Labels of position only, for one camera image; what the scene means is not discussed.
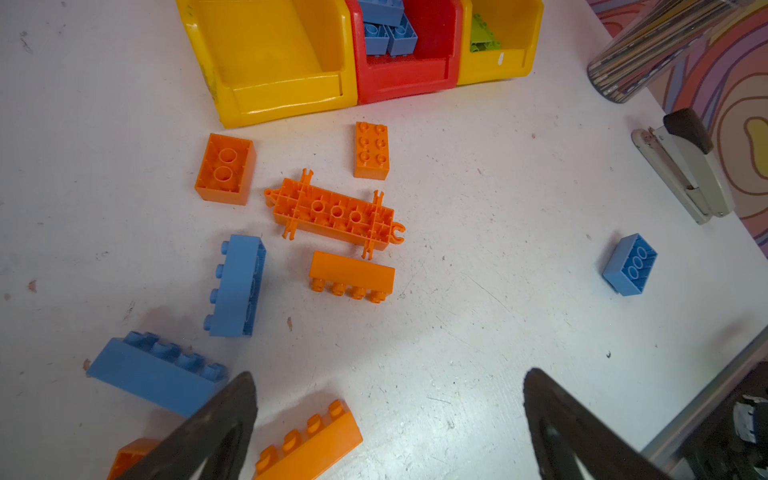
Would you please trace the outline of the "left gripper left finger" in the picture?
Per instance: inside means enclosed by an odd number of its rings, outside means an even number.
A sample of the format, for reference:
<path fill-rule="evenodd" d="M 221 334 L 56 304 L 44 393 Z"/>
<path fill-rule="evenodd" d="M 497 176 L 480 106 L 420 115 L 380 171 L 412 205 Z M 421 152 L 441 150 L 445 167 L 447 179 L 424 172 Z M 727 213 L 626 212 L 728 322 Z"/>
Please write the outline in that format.
<path fill-rule="evenodd" d="M 121 477 L 237 479 L 257 413 L 252 374 L 242 372 Z"/>

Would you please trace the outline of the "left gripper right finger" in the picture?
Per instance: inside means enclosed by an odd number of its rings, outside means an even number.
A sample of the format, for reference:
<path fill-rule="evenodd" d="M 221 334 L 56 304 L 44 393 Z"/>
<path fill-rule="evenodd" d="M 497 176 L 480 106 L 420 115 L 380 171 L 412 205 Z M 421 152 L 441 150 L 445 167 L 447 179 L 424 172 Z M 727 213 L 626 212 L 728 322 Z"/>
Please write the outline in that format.
<path fill-rule="evenodd" d="M 523 386 L 531 440 L 543 479 L 666 479 L 651 464 L 539 368 Z"/>

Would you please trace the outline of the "green lego brick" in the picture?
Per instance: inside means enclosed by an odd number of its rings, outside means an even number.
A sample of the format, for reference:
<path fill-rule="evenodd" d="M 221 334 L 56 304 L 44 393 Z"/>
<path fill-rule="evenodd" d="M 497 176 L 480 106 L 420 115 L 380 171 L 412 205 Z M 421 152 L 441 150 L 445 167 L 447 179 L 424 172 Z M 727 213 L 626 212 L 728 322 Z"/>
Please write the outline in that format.
<path fill-rule="evenodd" d="M 480 14 L 474 13 L 471 21 L 469 51 L 477 53 L 500 49 L 501 43 L 495 38 L 487 23 Z"/>

